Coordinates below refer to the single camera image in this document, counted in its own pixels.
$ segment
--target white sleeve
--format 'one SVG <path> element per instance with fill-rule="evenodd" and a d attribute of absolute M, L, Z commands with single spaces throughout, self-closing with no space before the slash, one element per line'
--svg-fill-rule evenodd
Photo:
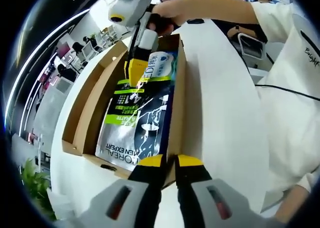
<path fill-rule="evenodd" d="M 268 42 L 285 43 L 293 22 L 293 5 L 251 3 L 256 18 Z"/>
<path fill-rule="evenodd" d="M 320 176 L 320 166 L 313 173 L 304 175 L 304 177 L 302 177 L 302 179 L 297 183 L 297 185 L 305 188 L 310 193 L 311 189 L 314 187 L 314 185 L 318 181 L 319 176 Z"/>

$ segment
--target white table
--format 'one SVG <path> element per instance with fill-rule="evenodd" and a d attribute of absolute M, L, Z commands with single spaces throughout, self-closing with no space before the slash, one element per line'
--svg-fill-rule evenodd
<path fill-rule="evenodd" d="M 245 195 L 251 209 L 263 205 L 269 168 L 266 128 L 260 101 L 245 65 L 211 21 L 183 25 L 189 69 L 186 80 L 184 152 L 202 158 L 213 178 L 219 177 Z M 77 93 L 108 50 L 93 58 L 78 77 L 62 108 L 51 152 L 53 192 L 66 194 L 76 213 L 118 179 L 83 157 L 63 153 L 62 130 Z M 184 227 L 175 184 L 162 192 L 155 227 Z"/>

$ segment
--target open cardboard box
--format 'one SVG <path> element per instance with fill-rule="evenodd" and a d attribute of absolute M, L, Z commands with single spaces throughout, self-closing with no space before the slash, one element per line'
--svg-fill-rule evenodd
<path fill-rule="evenodd" d="M 186 57 L 179 35 L 159 39 L 158 51 L 175 50 L 178 50 L 177 76 L 167 157 L 172 154 L 180 154 L 182 150 Z M 130 171 L 96 157 L 95 151 L 110 98 L 114 93 L 117 82 L 125 78 L 126 53 L 127 47 L 122 42 L 118 42 L 96 65 L 73 104 L 62 135 L 64 152 L 82 155 L 100 167 L 114 170 L 115 174 L 122 178 L 128 178 Z M 173 167 L 168 174 L 166 184 L 174 180 Z"/>

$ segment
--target white desk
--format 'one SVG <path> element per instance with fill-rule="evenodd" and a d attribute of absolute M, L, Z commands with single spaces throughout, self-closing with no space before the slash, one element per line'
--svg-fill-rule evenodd
<path fill-rule="evenodd" d="M 185 153 L 202 158 L 213 178 L 219 177 L 245 195 L 259 212 L 267 187 L 269 151 L 260 101 L 245 65 L 211 21 L 177 30 L 189 69 Z M 78 77 L 62 108 L 51 152 L 53 192 L 68 195 L 76 213 L 118 178 L 83 157 L 63 153 L 62 130 L 77 93 L 106 53 L 93 58 Z M 155 227 L 184 227 L 175 184 L 162 192 Z"/>

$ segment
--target product package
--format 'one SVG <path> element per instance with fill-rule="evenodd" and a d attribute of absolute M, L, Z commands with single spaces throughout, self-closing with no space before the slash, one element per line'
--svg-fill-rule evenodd
<path fill-rule="evenodd" d="M 136 87 L 117 83 L 95 155 L 132 171 L 139 160 L 166 154 L 177 72 L 177 52 L 155 52 Z"/>

